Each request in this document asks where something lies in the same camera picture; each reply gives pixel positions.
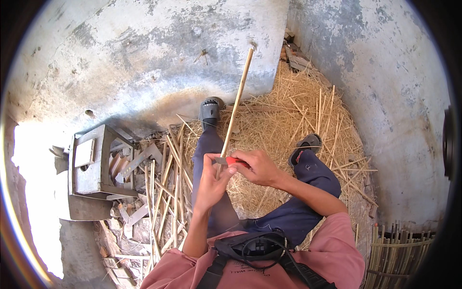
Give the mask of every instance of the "black cable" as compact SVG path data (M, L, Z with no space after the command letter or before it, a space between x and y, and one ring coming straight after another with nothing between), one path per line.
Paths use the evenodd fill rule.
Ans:
M271 238L268 238L268 237L264 237L264 236L261 236L261 237L255 237L254 239L250 239L244 246L244 248L242 249L242 257L243 257L243 261L246 265L254 268L254 269L260 269L260 270L263 270L263 269L268 269L270 267L273 267L274 265L276 265L282 258L283 254L281 254L281 256L278 258L278 260L273 263L272 265L270 266L266 266L266 267L255 267L253 265L251 265L246 257L244 256L244 249L245 247L252 241L254 240L257 240L257 239L263 239L263 240L268 240L268 241L271 241L273 243L275 243L276 245L280 246L284 251L285 251L285 254L287 254L290 258L290 260L292 261L293 265L295 266L295 268L297 269L297 271L300 273L300 275L303 277L303 279L306 281L306 284L308 285L309 288L314 288L313 284L311 284L311 282L305 277L305 275L303 274L303 272L300 270L300 267L298 266L297 262L295 261L295 259L292 257L292 254L289 252L289 250L286 248L286 246L284 246L283 244L279 243L278 241L275 241L274 239L271 239Z

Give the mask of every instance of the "leg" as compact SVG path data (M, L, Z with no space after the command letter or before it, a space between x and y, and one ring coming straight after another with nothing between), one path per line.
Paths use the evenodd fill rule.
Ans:
M314 152L306 149L300 155L294 167L297 179L322 189L336 197L340 196L340 183L334 173L321 162ZM303 242L306 235L319 223L322 216L296 197L281 205L274 211L258 219L242 222L248 232L271 231L282 229L294 246Z
M204 168L204 154L219 154L222 148L223 141L218 136L216 128L207 126L197 141L196 151L193 156L193 191L191 194L193 208L196 202L197 190L201 182L202 169ZM219 235L238 223L239 218L231 204L228 193L225 192L221 200L212 207L208 220L207 237L210 238Z

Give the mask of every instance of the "hay pile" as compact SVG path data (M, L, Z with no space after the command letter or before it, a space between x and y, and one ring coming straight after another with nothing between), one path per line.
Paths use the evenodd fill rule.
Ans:
M342 186L340 200L349 208L353 228L359 222L368 226L367 213L371 203L359 193L369 176L361 139L338 93L333 93L333 89L320 82L317 76L319 72L313 67L311 71L307 69L294 73L288 64L280 62L273 90L267 95L241 103L249 107L265 106L266 111L238 112L229 150L265 150L280 169L293 173L287 163L289 155L299 140L316 132L323 142L317 156L338 177ZM221 112L219 134L222 139L225 138L230 117L230 111ZM192 170L191 158L201 135L201 123L195 120L188 126L185 129L185 154ZM352 163L348 160L353 159L352 155L354 163L344 166ZM240 219L261 217L290 198L283 191L251 184L240 174L230 181L228 194ZM300 249L308 247L311 237L312 233L308 234Z

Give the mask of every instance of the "forearm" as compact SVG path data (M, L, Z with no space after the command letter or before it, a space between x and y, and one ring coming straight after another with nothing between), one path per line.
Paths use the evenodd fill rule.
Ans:
M188 235L183 245L183 253L199 258L207 252L208 212L194 210Z
M322 216L329 216L340 212L348 213L345 204L333 195L306 184L281 171L280 178L272 187L283 190L298 198L315 212Z

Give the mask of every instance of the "foot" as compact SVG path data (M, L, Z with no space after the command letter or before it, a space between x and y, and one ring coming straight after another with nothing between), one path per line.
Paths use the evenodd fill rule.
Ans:
M216 97L206 98L201 103L199 120L202 122L202 131L209 126L216 127L220 120L221 99Z
M301 141L297 142L297 147L289 157L289 165L294 167L298 164L298 159L300 159L300 155L306 149L310 149L315 154L319 152L322 146L322 140L317 134L310 134L307 135L306 138L302 139Z

